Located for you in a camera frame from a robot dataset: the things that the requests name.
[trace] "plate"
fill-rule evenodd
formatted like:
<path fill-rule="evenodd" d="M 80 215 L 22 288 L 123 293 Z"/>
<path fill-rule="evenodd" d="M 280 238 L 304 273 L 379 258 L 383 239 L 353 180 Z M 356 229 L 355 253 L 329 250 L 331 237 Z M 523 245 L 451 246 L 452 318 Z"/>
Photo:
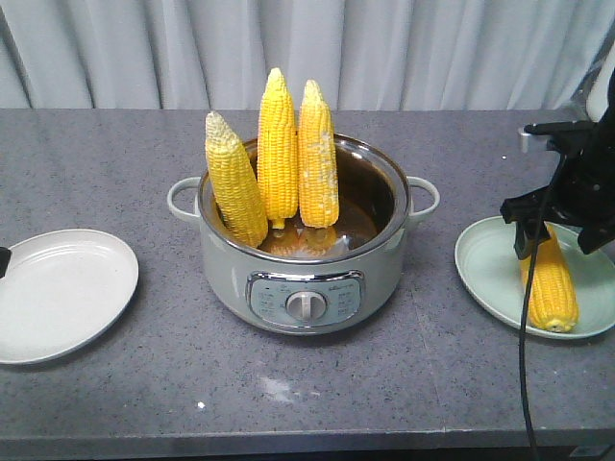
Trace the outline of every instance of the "plate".
<path fill-rule="evenodd" d="M 577 291 L 579 319 L 568 333 L 527 325 L 526 332 L 553 339 L 579 339 L 615 325 L 615 265 L 602 251 L 584 255 L 577 234 L 553 225 Z M 524 286 L 513 249 L 516 226 L 500 216 L 483 219 L 464 230 L 455 244 L 455 264 L 465 287 L 489 313 L 521 327 Z"/>
<path fill-rule="evenodd" d="M 57 230 L 11 247 L 0 279 L 0 363 L 72 352 L 105 331 L 135 292 L 138 264 L 119 238 Z"/>

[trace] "black cable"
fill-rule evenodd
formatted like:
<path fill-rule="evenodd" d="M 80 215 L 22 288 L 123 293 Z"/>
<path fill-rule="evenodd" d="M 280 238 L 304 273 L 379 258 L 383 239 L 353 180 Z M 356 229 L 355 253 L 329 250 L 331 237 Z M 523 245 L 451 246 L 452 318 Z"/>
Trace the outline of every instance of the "black cable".
<path fill-rule="evenodd" d="M 531 294 L 531 286 L 534 278 L 534 270 L 536 268 L 536 257 L 538 256 L 538 238 L 540 236 L 540 228 L 544 221 L 545 210 L 547 209 L 547 203 L 551 196 L 551 192 L 554 188 L 554 184 L 559 178 L 562 167 L 564 165 L 565 157 L 562 155 L 559 158 L 559 163 L 555 168 L 553 177 L 545 190 L 545 195 L 538 208 L 538 216 L 536 217 L 536 230 L 533 235 L 533 247 L 531 249 L 529 270 L 528 270 L 528 282 L 526 283 L 526 293 L 523 299 L 523 307 L 521 310 L 521 326 L 519 327 L 519 381 L 521 390 L 521 406 L 523 407 L 523 417 L 526 422 L 526 433 L 529 439 L 529 448 L 531 455 L 535 461 L 540 461 L 540 453 L 538 452 L 538 445 L 536 444 L 536 434 L 534 433 L 533 426 L 531 424 L 531 415 L 529 413 L 529 399 L 528 399 L 528 384 L 526 382 L 526 325 L 528 324 L 528 310 L 529 310 L 529 296 Z"/>

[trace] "electric hot pot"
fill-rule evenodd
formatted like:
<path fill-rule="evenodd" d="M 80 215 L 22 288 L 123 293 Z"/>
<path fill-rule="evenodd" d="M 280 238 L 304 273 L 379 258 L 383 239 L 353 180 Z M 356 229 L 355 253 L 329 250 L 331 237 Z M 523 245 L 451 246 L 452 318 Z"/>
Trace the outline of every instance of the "electric hot pot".
<path fill-rule="evenodd" d="M 200 231 L 211 290 L 234 314 L 256 327 L 312 335 L 366 319 L 395 290 L 408 235 L 439 205 L 439 192 L 431 182 L 406 176 L 374 147 L 341 134 L 334 136 L 334 143 L 340 197 L 335 227 L 345 239 L 342 252 L 283 256 L 237 242 L 222 222 L 207 172 L 202 178 L 175 183 L 167 194 L 173 215 Z M 248 141 L 245 147 L 256 163 L 257 141 Z M 433 200 L 429 207 L 414 209 L 414 187 L 429 192 Z M 186 189 L 196 189 L 194 212 L 174 203 Z M 346 215 L 354 217 L 343 217 L 344 206 L 350 210 Z"/>

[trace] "yellow corn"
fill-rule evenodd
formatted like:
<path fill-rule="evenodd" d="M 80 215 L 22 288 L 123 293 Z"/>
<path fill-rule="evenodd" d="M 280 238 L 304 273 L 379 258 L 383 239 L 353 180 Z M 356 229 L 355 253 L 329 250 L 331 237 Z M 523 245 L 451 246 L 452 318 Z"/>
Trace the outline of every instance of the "yellow corn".
<path fill-rule="evenodd" d="M 551 238 L 538 247 L 528 315 L 535 327 L 564 333 L 578 321 L 577 295 L 555 229 L 551 225 L 547 228 Z M 528 282 L 529 260 L 527 257 L 520 261 L 524 287 Z"/>
<path fill-rule="evenodd" d="M 299 209 L 306 226 L 337 221 L 339 201 L 331 110 L 318 83 L 308 80 L 299 114 Z"/>
<path fill-rule="evenodd" d="M 248 153 L 219 113 L 207 115 L 205 131 L 209 179 L 223 221 L 237 240 L 257 247 L 268 225 Z"/>
<path fill-rule="evenodd" d="M 273 229 L 299 205 L 297 129 L 292 97 L 279 68 L 269 73 L 258 118 L 258 188 Z"/>

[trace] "white curtain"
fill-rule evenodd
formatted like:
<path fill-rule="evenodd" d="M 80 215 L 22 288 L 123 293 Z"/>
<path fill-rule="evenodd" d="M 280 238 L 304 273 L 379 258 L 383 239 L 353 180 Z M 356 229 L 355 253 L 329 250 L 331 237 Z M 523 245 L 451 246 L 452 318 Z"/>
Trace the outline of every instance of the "white curtain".
<path fill-rule="evenodd" d="M 615 0 L 0 0 L 0 107 L 257 109 L 278 66 L 334 109 L 554 109 Z"/>

